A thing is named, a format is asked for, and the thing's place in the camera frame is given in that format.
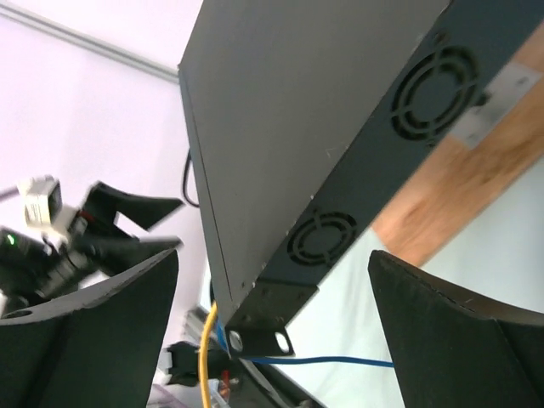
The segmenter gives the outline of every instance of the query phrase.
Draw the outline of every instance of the metal plate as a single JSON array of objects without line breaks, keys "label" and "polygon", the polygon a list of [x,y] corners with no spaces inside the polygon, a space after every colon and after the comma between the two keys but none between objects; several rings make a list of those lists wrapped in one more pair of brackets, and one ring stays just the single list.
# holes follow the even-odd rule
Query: metal plate
[{"label": "metal plate", "polygon": [[486,89],[488,102],[468,110],[451,133],[474,149],[540,79],[540,72],[524,65],[515,62],[506,65]]}]

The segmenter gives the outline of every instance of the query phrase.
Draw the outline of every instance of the white wall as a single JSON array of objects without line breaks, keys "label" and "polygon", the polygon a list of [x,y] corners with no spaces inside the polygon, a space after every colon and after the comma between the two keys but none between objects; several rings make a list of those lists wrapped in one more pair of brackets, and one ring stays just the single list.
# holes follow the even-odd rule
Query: white wall
[{"label": "white wall", "polygon": [[423,268],[505,303],[544,313],[544,158]]},{"label": "white wall", "polygon": [[[3,18],[0,38],[0,190],[50,173],[75,206],[97,180],[135,194],[180,197],[189,146],[177,86]],[[0,225],[27,232],[18,199],[0,204]],[[206,254],[200,215],[186,207],[153,234],[178,235],[185,244],[171,343],[198,300]]]},{"label": "white wall", "polygon": [[175,68],[202,0],[12,0],[63,26]]}]

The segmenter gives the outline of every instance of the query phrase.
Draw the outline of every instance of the blue cable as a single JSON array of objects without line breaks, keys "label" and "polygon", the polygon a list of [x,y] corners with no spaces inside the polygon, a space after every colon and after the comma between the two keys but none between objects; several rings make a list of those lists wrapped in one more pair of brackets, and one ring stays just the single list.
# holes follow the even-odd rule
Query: blue cable
[{"label": "blue cable", "polygon": [[[219,324],[219,322],[215,325],[216,332],[218,334],[218,343],[221,349],[224,351],[228,351],[227,342],[224,338],[224,330],[223,327]],[[388,361],[380,361],[380,360],[368,360],[368,359],[359,359],[356,357],[342,357],[342,356],[323,356],[323,357],[310,357],[307,359],[276,359],[276,358],[262,358],[262,359],[246,359],[247,361],[251,361],[252,363],[258,363],[258,364],[277,364],[277,365],[284,365],[284,366],[299,366],[302,364],[317,364],[317,363],[348,363],[348,364],[362,364],[365,366],[375,366],[375,367],[387,367],[387,368],[393,368],[393,363],[390,363]]]}]

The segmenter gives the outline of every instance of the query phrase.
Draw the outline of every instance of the wooden board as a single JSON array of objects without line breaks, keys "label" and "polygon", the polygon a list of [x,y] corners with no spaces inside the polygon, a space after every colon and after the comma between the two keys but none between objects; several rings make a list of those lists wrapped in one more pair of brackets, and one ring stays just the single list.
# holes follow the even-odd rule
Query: wooden board
[{"label": "wooden board", "polygon": [[[513,60],[544,72],[544,25]],[[474,150],[446,137],[372,228],[387,249],[423,265],[544,155],[544,80]]]}]

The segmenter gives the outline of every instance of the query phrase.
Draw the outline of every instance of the black cable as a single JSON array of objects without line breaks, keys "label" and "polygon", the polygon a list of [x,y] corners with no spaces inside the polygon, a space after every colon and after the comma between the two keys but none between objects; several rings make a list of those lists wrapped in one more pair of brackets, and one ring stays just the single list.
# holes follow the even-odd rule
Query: black cable
[{"label": "black cable", "polygon": [[197,202],[194,202],[189,198],[189,194],[187,192],[187,187],[189,184],[189,169],[190,169],[191,162],[192,162],[192,159],[191,159],[190,150],[189,150],[189,152],[187,153],[187,159],[185,160],[184,179],[183,179],[183,183],[181,187],[181,194],[183,195],[183,198],[187,202],[187,204],[189,204],[190,206],[194,208],[200,208],[200,205]]}]

